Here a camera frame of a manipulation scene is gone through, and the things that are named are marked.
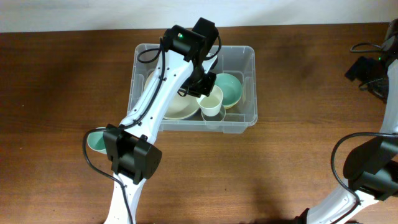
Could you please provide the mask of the green bowl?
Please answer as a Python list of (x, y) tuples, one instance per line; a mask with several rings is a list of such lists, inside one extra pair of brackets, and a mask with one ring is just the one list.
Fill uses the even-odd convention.
[(223, 92), (222, 105), (226, 110), (237, 104), (242, 97), (243, 86), (239, 79), (232, 74), (217, 74), (215, 85), (220, 87), (221, 91)]

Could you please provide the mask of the yellow bowl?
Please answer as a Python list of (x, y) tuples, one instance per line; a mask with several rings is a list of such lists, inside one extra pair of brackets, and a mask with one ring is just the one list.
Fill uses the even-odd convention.
[(238, 106), (238, 105), (239, 105), (239, 102), (240, 102), (240, 100), (237, 100), (236, 102), (231, 103), (231, 104), (229, 104), (229, 105), (224, 105), (224, 108), (225, 108), (226, 110), (231, 109), (231, 108), (234, 108), (235, 106)]

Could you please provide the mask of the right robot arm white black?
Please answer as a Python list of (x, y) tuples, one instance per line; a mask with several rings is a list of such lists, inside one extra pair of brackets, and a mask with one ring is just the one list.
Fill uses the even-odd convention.
[[(360, 132), (341, 138), (331, 152), (331, 171), (339, 183), (319, 205), (307, 208), (294, 223), (348, 223), (364, 208), (397, 196), (397, 20), (389, 23), (381, 45), (372, 44), (378, 59), (361, 56), (346, 72), (359, 80), (360, 90), (368, 91), (386, 103), (379, 132)], [(370, 140), (354, 148), (345, 160), (343, 177), (335, 167), (338, 148), (354, 137)]]

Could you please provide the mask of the grey cup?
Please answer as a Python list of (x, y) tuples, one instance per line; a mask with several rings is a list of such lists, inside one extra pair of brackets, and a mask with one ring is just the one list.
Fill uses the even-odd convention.
[(226, 109), (224, 108), (223, 105), (221, 105), (219, 113), (215, 116), (207, 116), (203, 112), (201, 112), (201, 117), (204, 121), (220, 122), (224, 120), (225, 116), (226, 116)]

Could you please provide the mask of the cream plate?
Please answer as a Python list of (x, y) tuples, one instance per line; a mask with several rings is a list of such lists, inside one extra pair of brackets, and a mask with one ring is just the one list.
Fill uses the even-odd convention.
[(176, 94), (164, 115), (167, 120), (187, 119), (200, 109), (197, 99), (193, 96)]

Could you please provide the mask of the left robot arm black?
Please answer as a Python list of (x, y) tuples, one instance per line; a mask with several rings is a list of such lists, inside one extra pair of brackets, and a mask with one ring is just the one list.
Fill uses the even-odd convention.
[(148, 60), (155, 70), (146, 89), (119, 126), (109, 124), (103, 132), (114, 180), (107, 223), (135, 222), (143, 186), (162, 158), (154, 143), (169, 104), (176, 95), (210, 95), (216, 80), (210, 70), (217, 63), (210, 50), (220, 40), (215, 23), (204, 18), (192, 29), (174, 25), (160, 38)]

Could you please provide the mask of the cream cup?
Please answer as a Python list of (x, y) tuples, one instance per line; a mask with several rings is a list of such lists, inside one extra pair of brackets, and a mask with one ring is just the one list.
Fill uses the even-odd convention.
[(197, 98), (197, 103), (206, 116), (216, 116), (220, 112), (222, 101), (223, 92), (217, 85), (213, 87), (209, 96), (202, 95)]

